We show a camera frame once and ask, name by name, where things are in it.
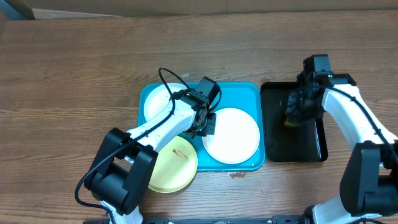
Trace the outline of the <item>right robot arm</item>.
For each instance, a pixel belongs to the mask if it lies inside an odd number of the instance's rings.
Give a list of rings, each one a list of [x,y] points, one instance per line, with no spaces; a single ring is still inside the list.
[[[338,196],[308,207],[300,223],[377,223],[397,214],[397,136],[376,118],[347,73],[331,71],[326,54],[303,61],[298,88],[283,102],[286,126],[324,113],[337,123],[351,148]]]

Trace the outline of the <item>white plate with red stain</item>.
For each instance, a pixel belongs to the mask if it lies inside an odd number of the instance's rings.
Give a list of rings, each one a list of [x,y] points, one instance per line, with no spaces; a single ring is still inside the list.
[[[215,115],[214,134],[202,138],[207,153],[224,164],[250,159],[260,143],[260,130],[254,118],[236,108],[224,108]]]

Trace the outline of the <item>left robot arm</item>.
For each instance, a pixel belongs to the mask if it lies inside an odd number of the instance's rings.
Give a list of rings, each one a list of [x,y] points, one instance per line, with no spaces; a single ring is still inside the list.
[[[128,132],[113,128],[77,186],[85,187],[99,200],[96,207],[106,211],[109,223],[141,223],[138,206],[159,151],[182,132],[213,134],[211,103],[221,94],[219,88],[199,87],[170,93],[167,106],[148,122]]]

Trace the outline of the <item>yellow green sponge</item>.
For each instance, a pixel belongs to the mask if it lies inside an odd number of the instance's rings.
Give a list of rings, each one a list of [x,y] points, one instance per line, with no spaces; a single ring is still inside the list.
[[[284,125],[288,126],[288,127],[297,127],[297,126],[300,126],[301,124],[302,124],[302,121],[296,120],[296,119],[286,118],[284,121]]]

